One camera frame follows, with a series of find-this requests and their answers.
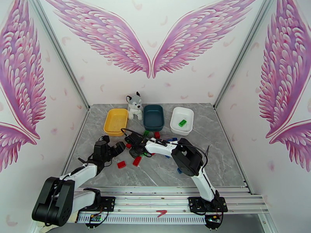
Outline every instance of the pink angel wing mural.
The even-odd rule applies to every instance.
[[[60,21],[91,49],[124,71],[143,71],[150,77],[150,59],[127,22],[113,12],[77,0],[46,0]]]
[[[310,79],[311,38],[293,0],[277,0],[268,26],[262,65],[259,108],[270,123],[266,137],[291,119]]]
[[[15,0],[0,34],[1,91],[17,126],[0,124],[0,171],[17,160],[25,143],[36,144],[36,124],[44,118],[45,96],[40,45],[26,0]]]
[[[295,159],[297,164],[311,170],[311,119],[297,122],[285,127],[278,135],[273,137],[270,144],[275,142],[285,144],[289,150],[290,160]]]
[[[223,0],[182,16],[152,60],[152,76],[173,73],[203,54],[241,22],[255,0]]]

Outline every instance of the gray marble table surface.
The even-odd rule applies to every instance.
[[[173,109],[178,106],[192,109],[194,111],[193,130],[185,138],[203,150],[210,145],[208,164],[205,170],[212,184],[214,186],[244,186],[243,177],[211,104],[161,104],[161,106],[165,119],[163,130],[160,131],[162,139],[181,137],[170,130],[169,123]],[[107,113],[112,108],[127,108],[127,104],[95,104],[91,106],[91,112],[70,161],[68,171],[81,166],[78,157],[86,160],[92,154],[95,142],[99,137],[105,135],[103,126]],[[143,121],[138,121],[136,116],[134,120],[128,120],[127,128],[139,133],[143,133],[145,130]],[[124,136],[110,137],[109,144],[114,145],[118,141],[124,141]],[[125,161],[127,166],[118,169],[117,163],[121,161]],[[98,176],[90,179],[83,186],[94,188],[101,186],[195,186],[189,176],[178,173],[177,165],[172,158],[166,158],[159,154],[155,154],[152,158],[143,157],[138,167],[132,165],[133,161],[134,159],[126,149],[113,159],[110,167],[104,168]]]

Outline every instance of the red block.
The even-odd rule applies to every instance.
[[[118,168],[121,169],[121,168],[123,168],[123,167],[126,167],[125,161],[119,162],[119,163],[118,163]]]
[[[137,158],[135,158],[134,162],[133,162],[133,165],[138,167],[140,161],[142,160],[142,157],[141,156],[138,156]]]
[[[159,138],[160,138],[160,133],[159,133],[159,132],[155,132],[155,133],[154,133],[154,137],[155,137],[156,139],[159,139]]]

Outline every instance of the pink feather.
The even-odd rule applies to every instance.
[[[280,134],[276,135],[270,141],[285,144],[289,150],[290,160],[295,159],[297,164],[311,170],[311,119],[297,122],[285,127]]]
[[[152,60],[152,76],[159,71],[173,73],[212,48],[232,31],[255,0],[223,0],[182,16],[171,28]]]
[[[37,139],[36,123],[44,118],[40,45],[28,3],[15,0],[0,34],[2,92],[18,124]]]
[[[37,144],[24,130],[7,123],[0,122],[0,172],[17,161],[17,153],[26,143]]]
[[[57,10],[61,22],[114,65],[150,77],[150,60],[127,22],[113,12],[77,0],[46,0]]]
[[[277,1],[265,45],[259,108],[268,138],[289,122],[311,75],[311,38],[293,0]]]

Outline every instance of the plush dog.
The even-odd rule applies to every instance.
[[[128,118],[133,120],[134,114],[137,115],[138,120],[143,120],[143,106],[140,94],[136,92],[133,96],[126,96],[126,101],[128,102]]]

